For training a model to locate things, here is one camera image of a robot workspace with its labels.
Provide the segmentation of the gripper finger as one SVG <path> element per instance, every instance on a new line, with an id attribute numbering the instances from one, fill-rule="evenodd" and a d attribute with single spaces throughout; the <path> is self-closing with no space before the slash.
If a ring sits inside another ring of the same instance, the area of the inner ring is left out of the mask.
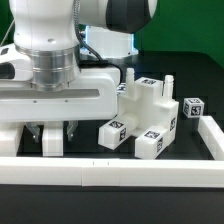
<path id="1" fill-rule="evenodd" d="M 69 141 L 72 140 L 73 133 L 76 130 L 77 126 L 78 126 L 78 122 L 77 121 L 69 121 L 68 122 L 68 126 L 66 128 L 66 133 L 67 133 L 67 138 L 68 138 Z"/>
<path id="2" fill-rule="evenodd" d="M 33 139 L 36 143 L 40 142 L 40 127 L 33 122 L 26 123 L 27 129 L 31 132 Z"/>

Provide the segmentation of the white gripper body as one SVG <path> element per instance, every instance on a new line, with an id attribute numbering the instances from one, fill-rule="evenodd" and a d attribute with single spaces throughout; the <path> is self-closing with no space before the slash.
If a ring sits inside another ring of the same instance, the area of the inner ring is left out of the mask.
<path id="1" fill-rule="evenodd" d="M 85 63 L 75 47 L 32 51 L 0 47 L 0 122 L 112 118 L 120 71 L 105 61 Z"/>

